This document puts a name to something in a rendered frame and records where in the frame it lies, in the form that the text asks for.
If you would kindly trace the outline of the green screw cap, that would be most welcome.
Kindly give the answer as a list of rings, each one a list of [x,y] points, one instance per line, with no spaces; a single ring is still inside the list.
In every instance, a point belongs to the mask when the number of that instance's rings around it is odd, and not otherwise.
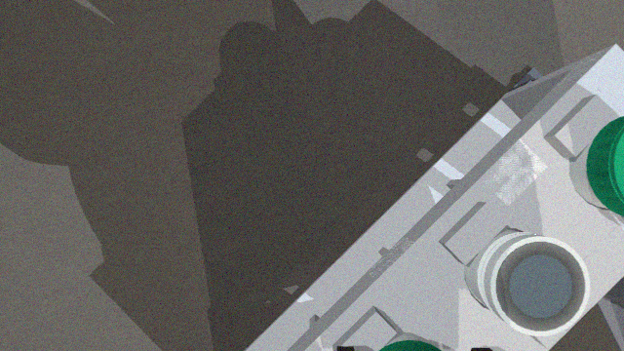
[[[442,351],[438,347],[419,340],[401,340],[388,344],[378,351]]]
[[[624,216],[624,116],[597,133],[588,151],[586,170],[599,201]]]

